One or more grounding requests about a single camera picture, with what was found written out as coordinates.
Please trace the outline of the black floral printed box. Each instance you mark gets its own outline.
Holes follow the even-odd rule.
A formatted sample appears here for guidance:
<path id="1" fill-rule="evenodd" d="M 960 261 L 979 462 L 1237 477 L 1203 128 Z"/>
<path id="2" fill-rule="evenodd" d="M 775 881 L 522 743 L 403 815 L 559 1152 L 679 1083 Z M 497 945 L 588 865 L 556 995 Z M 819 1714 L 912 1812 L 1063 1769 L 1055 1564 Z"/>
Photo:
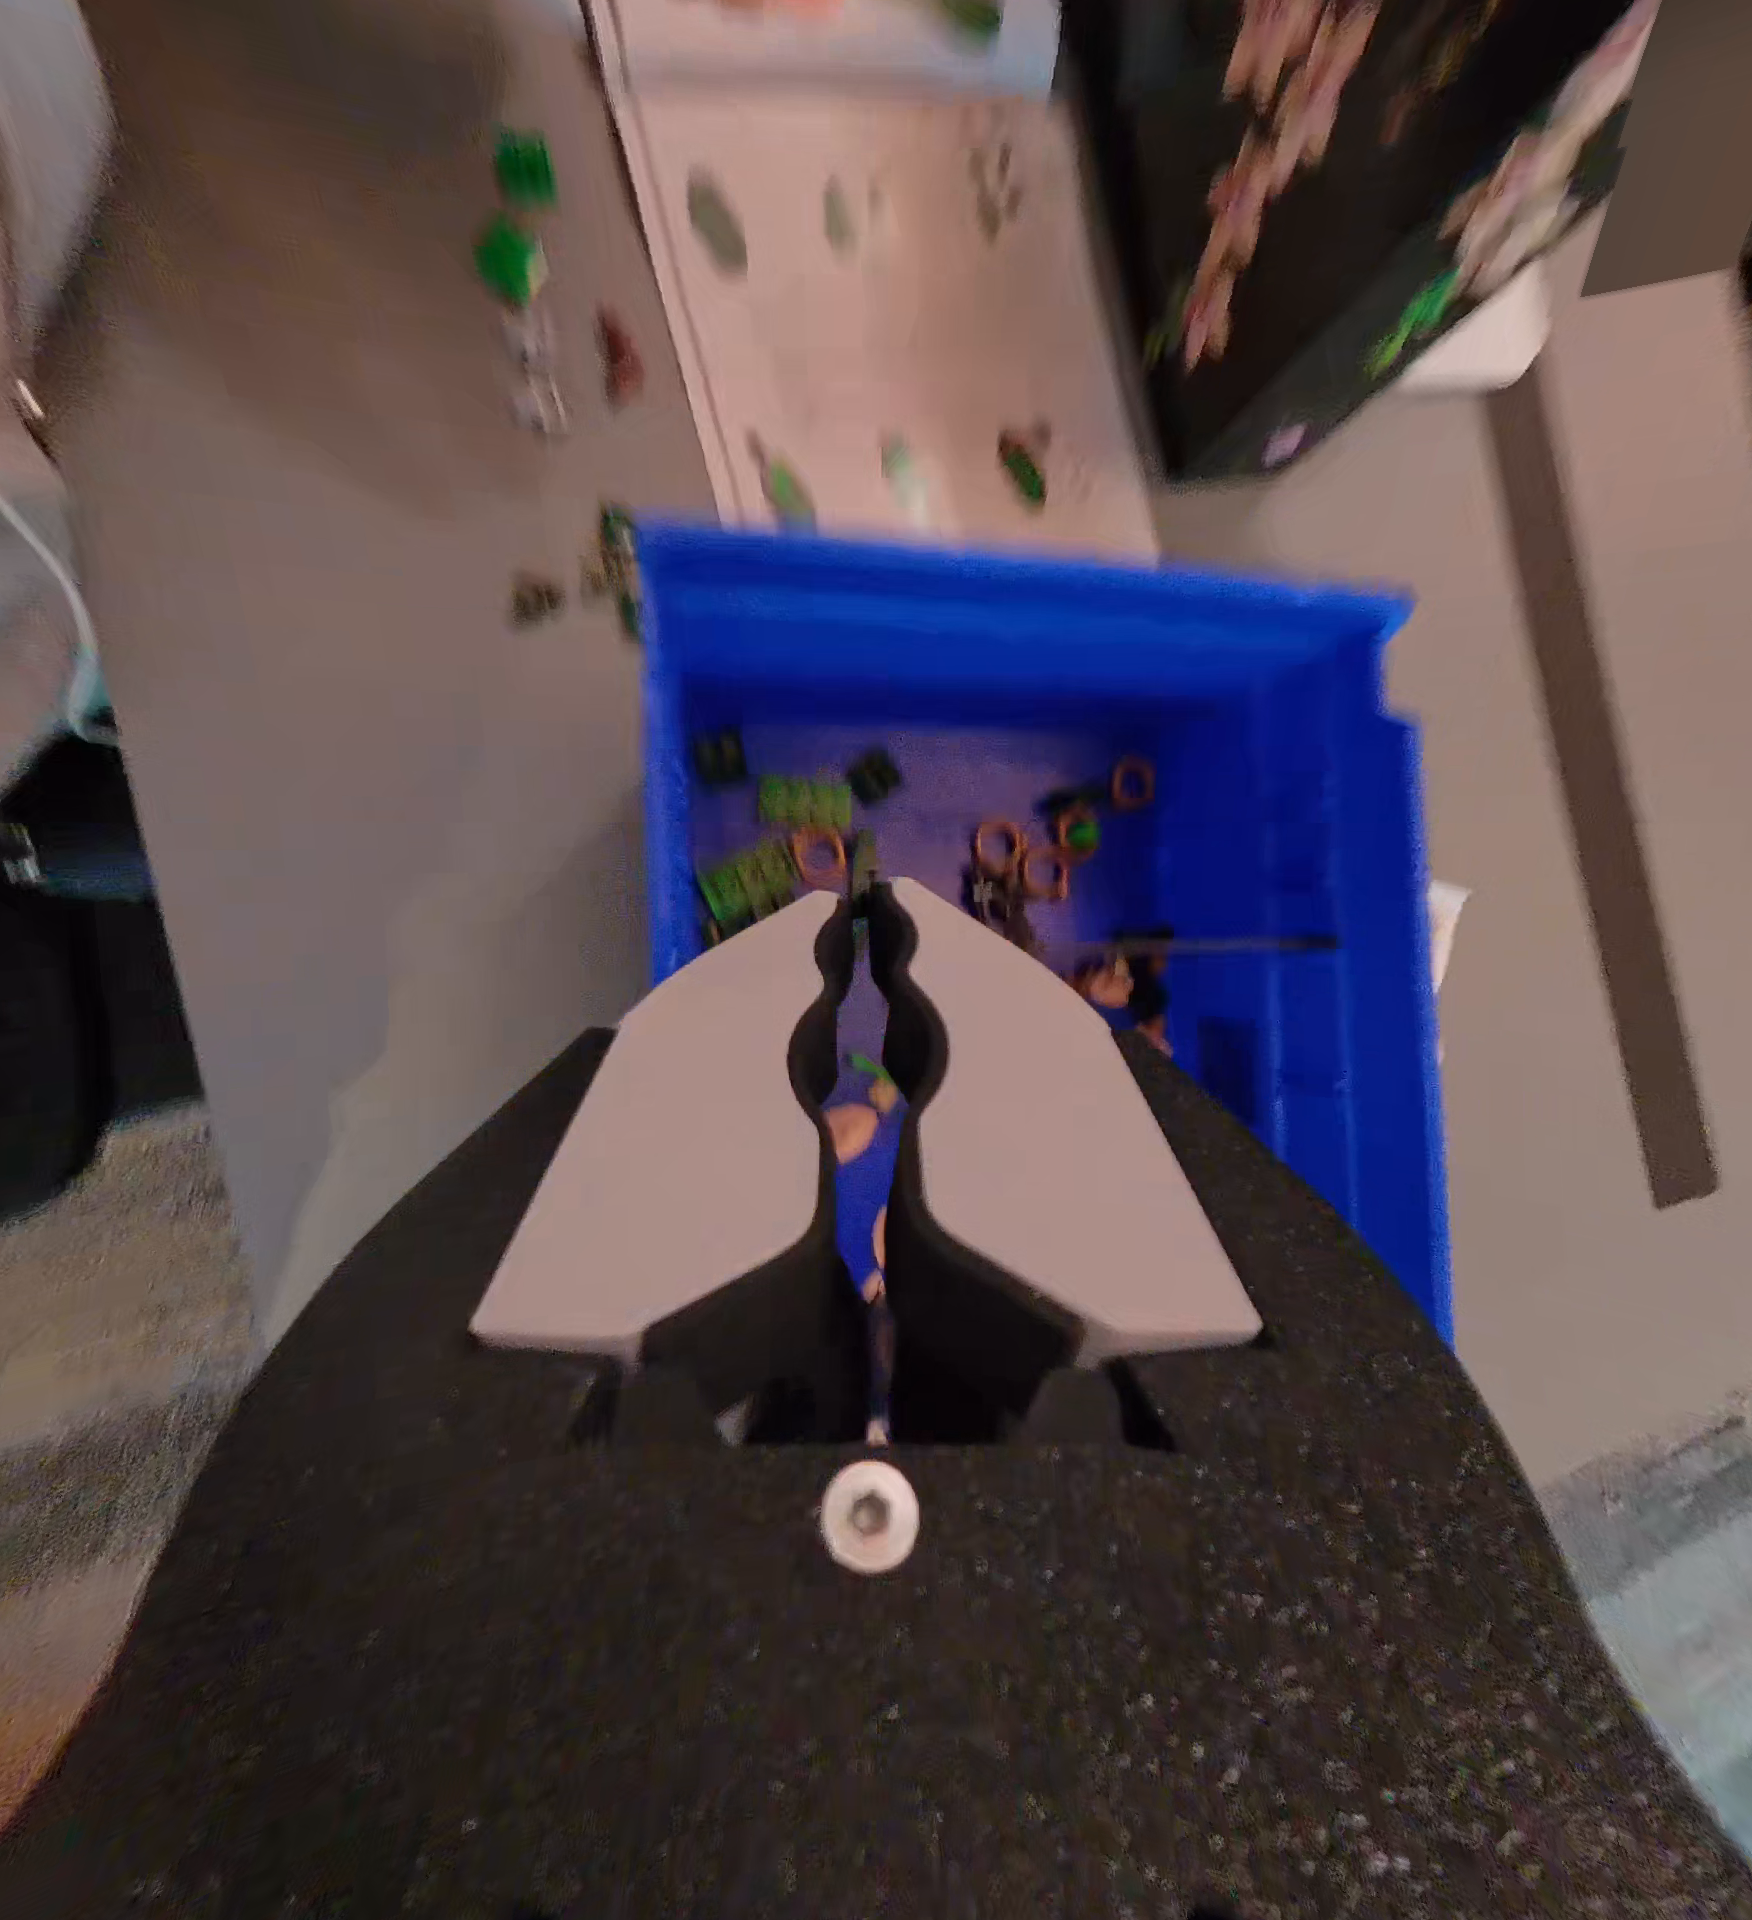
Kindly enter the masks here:
<path id="1" fill-rule="evenodd" d="M 1157 475 L 1291 465 L 1553 251 L 1658 10 L 1063 3 Z"/>

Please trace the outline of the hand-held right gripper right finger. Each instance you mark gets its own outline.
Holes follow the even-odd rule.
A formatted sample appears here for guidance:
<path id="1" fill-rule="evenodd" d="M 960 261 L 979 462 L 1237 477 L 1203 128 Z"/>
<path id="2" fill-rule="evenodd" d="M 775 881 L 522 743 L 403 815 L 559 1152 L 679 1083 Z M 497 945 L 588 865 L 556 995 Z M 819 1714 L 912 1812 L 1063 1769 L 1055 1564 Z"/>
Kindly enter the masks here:
<path id="1" fill-rule="evenodd" d="M 990 1441 L 1042 1395 L 1125 1433 L 1116 1373 L 1246 1348 L 1249 1285 L 1105 1019 L 912 879 L 869 899 L 883 1065 L 904 1095 L 886 1204 L 891 1435 Z"/>

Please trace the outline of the dark round object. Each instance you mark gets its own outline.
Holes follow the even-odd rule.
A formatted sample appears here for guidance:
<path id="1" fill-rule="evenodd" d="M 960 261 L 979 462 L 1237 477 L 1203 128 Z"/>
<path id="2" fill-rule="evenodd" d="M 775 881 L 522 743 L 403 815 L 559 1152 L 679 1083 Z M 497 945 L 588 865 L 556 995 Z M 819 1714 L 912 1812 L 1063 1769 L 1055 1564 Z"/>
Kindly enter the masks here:
<path id="1" fill-rule="evenodd" d="M 119 748 L 64 733 L 0 796 L 0 1224 L 201 1077 Z"/>

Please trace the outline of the blue plastic bin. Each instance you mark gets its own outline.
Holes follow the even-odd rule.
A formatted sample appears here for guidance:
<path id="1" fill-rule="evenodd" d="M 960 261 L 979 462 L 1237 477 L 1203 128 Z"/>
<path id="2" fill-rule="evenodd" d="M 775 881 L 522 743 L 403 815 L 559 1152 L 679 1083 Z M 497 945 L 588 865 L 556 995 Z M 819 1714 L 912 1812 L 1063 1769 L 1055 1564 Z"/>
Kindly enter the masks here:
<path id="1" fill-rule="evenodd" d="M 1048 957 L 1170 928 L 1170 1054 L 1343 1215 L 1453 1339 L 1419 743 L 1395 715 L 1391 595 L 1188 569 L 645 520 L 650 967 L 706 949 L 695 873 L 746 849 L 759 776 L 843 780 L 883 747 L 906 788 L 859 810 L 886 878 L 958 899 L 979 820 L 1150 755 L 1105 817 Z M 742 731 L 707 790 L 697 731 Z"/>

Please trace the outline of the dark strip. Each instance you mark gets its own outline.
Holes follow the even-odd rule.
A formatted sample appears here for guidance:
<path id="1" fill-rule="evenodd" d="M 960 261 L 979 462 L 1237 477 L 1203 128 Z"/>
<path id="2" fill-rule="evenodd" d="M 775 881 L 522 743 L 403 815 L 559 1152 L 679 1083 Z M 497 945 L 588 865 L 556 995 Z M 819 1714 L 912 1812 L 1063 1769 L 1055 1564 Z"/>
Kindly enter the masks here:
<path id="1" fill-rule="evenodd" d="M 1596 621 L 1544 371 L 1487 400 L 1522 629 L 1655 1210 L 1723 1184 Z"/>

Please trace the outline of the group of copper rings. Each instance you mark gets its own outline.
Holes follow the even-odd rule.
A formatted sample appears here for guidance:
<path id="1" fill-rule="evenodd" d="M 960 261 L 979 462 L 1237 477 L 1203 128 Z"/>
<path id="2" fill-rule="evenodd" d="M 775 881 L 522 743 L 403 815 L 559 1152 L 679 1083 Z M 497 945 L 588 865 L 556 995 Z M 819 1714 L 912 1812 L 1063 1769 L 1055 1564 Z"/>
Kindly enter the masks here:
<path id="1" fill-rule="evenodd" d="M 1151 757 L 1130 753 L 1111 760 L 1094 780 L 1075 780 L 1040 794 L 1031 822 L 1008 817 L 979 820 L 960 868 L 960 906 L 1010 945 L 1048 957 L 1032 913 L 1073 899 L 1077 875 L 1101 856 L 1107 815 L 1144 812 L 1153 796 Z M 850 832 L 804 829 L 786 836 L 804 885 L 842 892 L 854 906 L 866 906 L 886 870 L 878 836 L 857 822 L 857 810 L 869 808 L 856 806 Z M 1060 971 L 1091 1007 L 1141 1032 L 1160 1052 L 1170 1052 L 1170 941 L 1171 931 L 1164 926 L 1119 929 L 1103 943 L 1079 940 Z M 869 1048 L 850 1048 L 845 1070 L 854 1097 L 830 1126 L 842 1161 L 850 1163 L 869 1152 L 879 1126 L 893 1115 L 904 1095 Z"/>

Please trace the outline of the grey desk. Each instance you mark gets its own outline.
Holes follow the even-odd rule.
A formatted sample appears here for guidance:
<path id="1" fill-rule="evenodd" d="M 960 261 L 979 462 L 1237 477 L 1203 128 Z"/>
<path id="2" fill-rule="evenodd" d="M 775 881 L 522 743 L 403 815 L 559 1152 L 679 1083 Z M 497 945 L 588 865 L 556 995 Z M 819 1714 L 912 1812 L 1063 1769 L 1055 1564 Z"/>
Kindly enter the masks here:
<path id="1" fill-rule="evenodd" d="M 583 57 L 513 3 L 85 3 L 116 185 L 43 378 L 169 943 L 274 1338 L 368 1229 L 645 976 L 637 690 L 573 595 L 601 499 L 702 517 L 663 346 L 588 400 L 606 300 L 657 322 Z M 551 209 L 492 139 L 545 133 Z M 536 229 L 570 419 L 474 267 Z M 1407 588 L 1456 1324 L 1533 1479 L 1752 1387 L 1752 350 L 1729 276 L 1580 297 L 1541 365 L 1715 1145 L 1655 1210 L 1494 477 L 1487 401 L 1387 398 L 1269 487 L 1171 493 L 1165 551 Z"/>

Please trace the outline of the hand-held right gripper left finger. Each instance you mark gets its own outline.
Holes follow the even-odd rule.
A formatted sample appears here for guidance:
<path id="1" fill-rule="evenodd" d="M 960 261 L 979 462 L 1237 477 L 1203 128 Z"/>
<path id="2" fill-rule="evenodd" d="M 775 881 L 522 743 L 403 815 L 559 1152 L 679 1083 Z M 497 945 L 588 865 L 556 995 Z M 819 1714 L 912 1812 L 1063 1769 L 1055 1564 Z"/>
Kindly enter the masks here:
<path id="1" fill-rule="evenodd" d="M 720 1415 L 793 1387 L 859 1441 L 869 1333 L 838 1250 L 822 1103 L 856 971 L 850 902 L 806 893 L 670 973 L 615 1028 L 471 1323 Z"/>

